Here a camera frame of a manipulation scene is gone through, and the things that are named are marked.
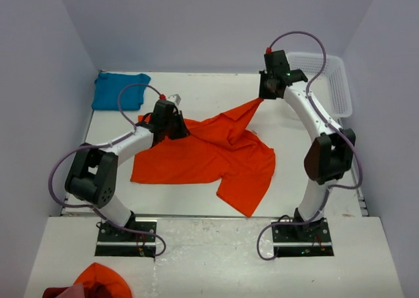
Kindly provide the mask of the orange t shirt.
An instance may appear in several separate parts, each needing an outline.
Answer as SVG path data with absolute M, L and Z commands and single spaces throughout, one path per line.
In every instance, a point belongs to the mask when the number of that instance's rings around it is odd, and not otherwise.
M 187 119 L 189 136 L 165 138 L 135 155 L 130 180 L 163 185 L 219 181 L 216 195 L 251 217 L 276 167 L 274 150 L 247 129 L 261 103 L 256 98 L 203 121 Z

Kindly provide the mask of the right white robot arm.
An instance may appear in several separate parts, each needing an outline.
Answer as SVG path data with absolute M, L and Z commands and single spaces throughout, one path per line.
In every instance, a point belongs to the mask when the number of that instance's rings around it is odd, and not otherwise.
M 264 54 L 265 69 L 259 72 L 259 97 L 283 99 L 297 114 L 311 140 L 304 158 L 308 184 L 302 202 L 295 209 L 293 236 L 306 241 L 315 234 L 313 222 L 323 218 L 323 210 L 338 181 L 351 168 L 355 133 L 342 129 L 319 103 L 310 86 L 313 79 L 301 69 L 291 69 L 284 51 L 268 47 Z

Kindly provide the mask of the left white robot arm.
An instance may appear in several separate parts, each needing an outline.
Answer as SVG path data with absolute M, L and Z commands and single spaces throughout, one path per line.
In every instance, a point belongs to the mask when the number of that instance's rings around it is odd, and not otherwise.
M 116 196 L 118 167 L 136 154 L 159 144 L 165 138 L 178 140 L 189 136 L 183 114 L 178 110 L 181 98 L 174 94 L 155 103 L 153 112 L 134 124 L 134 129 L 104 147 L 89 143 L 77 151 L 65 190 L 86 202 L 113 225 L 113 233 L 122 241 L 135 236 L 133 213 Z

